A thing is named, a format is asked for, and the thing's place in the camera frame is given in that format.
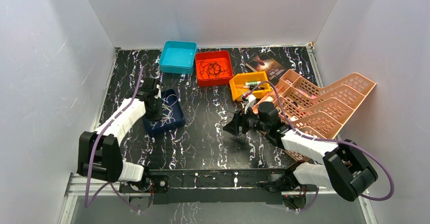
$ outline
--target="teal bin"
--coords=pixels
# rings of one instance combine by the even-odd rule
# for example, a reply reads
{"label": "teal bin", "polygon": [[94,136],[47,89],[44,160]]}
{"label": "teal bin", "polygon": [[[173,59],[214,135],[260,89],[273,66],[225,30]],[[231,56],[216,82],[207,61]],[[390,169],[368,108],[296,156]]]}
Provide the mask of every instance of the teal bin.
{"label": "teal bin", "polygon": [[192,74],[197,44],[167,41],[160,57],[160,70],[164,73]]}

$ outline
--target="black marble table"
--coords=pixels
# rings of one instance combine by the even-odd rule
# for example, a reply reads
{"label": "black marble table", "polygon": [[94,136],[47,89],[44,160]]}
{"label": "black marble table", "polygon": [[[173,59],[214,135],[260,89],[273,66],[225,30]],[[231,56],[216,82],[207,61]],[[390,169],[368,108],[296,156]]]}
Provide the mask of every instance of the black marble table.
{"label": "black marble table", "polygon": [[[306,47],[199,49],[198,52],[227,50],[235,73],[250,72],[245,62],[266,52],[286,69],[294,69],[316,84]],[[234,137],[222,131],[240,107],[232,100],[228,85],[198,87],[192,75],[162,73],[162,50],[120,50],[107,90],[100,123],[108,119],[124,97],[134,91],[139,67],[146,76],[159,78],[163,90],[174,89],[185,113],[186,124],[177,130],[151,138],[143,121],[138,121],[122,143],[123,157],[150,169],[221,170],[286,168],[294,162],[284,151],[272,146],[259,132]]]}

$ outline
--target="perforated plastic organizer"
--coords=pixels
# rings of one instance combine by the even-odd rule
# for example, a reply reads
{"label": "perforated plastic organizer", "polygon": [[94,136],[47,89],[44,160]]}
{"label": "perforated plastic organizer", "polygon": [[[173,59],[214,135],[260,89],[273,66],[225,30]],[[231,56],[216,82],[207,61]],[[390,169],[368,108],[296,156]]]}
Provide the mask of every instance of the perforated plastic organizer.
{"label": "perforated plastic organizer", "polygon": [[[290,69],[276,85],[281,104],[274,91],[269,92],[259,103],[272,101],[278,109],[280,106],[284,108],[288,118],[300,131],[319,138],[333,139],[375,86],[375,82],[361,74],[352,73],[321,88]],[[253,107],[255,113],[259,103]],[[287,153],[295,160],[307,160],[298,153]]]}

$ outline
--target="white wall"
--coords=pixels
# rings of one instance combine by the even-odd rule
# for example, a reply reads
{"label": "white wall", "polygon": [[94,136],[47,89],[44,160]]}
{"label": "white wall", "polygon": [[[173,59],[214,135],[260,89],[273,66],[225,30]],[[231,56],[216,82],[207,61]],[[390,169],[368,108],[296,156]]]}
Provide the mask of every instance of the white wall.
{"label": "white wall", "polygon": [[89,0],[115,47],[315,41],[336,0]]}
{"label": "white wall", "polygon": [[[378,223],[428,223],[430,0],[338,0],[316,40],[323,82],[359,72],[375,90],[341,134],[393,174],[392,199],[373,202]],[[388,181],[370,188],[388,193]]]}
{"label": "white wall", "polygon": [[1,223],[56,223],[115,49],[88,0],[0,0]]}

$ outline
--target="book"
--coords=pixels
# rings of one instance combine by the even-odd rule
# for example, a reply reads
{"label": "book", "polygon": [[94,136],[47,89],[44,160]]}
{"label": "book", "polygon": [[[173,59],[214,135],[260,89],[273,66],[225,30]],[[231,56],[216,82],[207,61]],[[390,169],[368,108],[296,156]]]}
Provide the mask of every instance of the book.
{"label": "book", "polygon": [[274,85],[278,84],[279,79],[286,72],[286,69],[278,61],[265,53],[254,56],[245,65],[254,72],[265,71],[267,78]]}

